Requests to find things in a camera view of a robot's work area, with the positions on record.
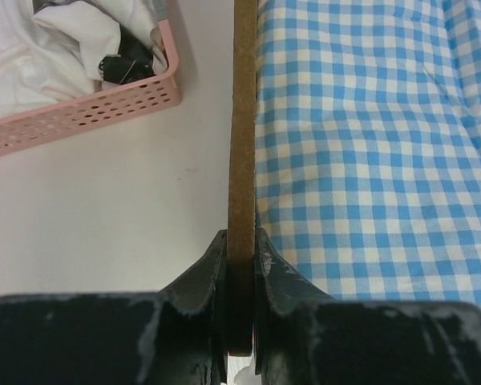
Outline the blue gingham mattress pad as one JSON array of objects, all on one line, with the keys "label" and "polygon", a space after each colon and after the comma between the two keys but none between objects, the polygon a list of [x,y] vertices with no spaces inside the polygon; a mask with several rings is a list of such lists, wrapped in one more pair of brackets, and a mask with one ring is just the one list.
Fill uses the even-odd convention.
[{"label": "blue gingham mattress pad", "polygon": [[481,1],[262,1],[257,216],[339,299],[481,306]]}]

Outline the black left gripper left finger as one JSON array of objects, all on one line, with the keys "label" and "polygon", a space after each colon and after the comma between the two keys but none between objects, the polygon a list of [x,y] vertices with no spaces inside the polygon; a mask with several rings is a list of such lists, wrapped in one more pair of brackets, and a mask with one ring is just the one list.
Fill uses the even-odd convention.
[{"label": "black left gripper left finger", "polygon": [[0,384],[219,384],[226,233],[158,292],[0,297]]}]

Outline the wooden pet bed frame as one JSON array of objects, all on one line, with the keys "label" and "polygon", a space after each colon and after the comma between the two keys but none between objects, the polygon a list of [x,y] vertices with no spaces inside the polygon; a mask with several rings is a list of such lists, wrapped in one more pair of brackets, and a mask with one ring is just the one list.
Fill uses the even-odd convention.
[{"label": "wooden pet bed frame", "polygon": [[234,2],[226,277],[233,356],[248,356],[253,346],[257,7],[257,1]]}]

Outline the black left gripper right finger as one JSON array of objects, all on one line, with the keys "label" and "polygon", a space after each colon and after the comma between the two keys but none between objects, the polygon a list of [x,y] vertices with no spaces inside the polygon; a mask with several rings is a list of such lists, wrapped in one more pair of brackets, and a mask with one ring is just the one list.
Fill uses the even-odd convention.
[{"label": "black left gripper right finger", "polygon": [[337,300],[258,229],[256,372],[264,384],[481,384],[481,309],[466,302]]}]

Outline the white cloth in basket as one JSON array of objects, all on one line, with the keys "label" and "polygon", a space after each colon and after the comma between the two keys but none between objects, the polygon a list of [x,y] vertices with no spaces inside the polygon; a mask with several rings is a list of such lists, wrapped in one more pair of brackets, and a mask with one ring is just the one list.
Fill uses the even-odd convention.
[{"label": "white cloth in basket", "polygon": [[0,119],[161,75],[151,1],[0,1]]}]

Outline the pink plastic basket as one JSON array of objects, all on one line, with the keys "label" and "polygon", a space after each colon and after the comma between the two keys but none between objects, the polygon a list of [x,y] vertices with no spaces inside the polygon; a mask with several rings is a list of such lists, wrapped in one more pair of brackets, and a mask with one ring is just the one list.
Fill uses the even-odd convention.
[{"label": "pink plastic basket", "polygon": [[168,69],[162,75],[0,119],[0,156],[61,140],[109,124],[175,107],[179,56],[165,1],[152,1],[165,45]]}]

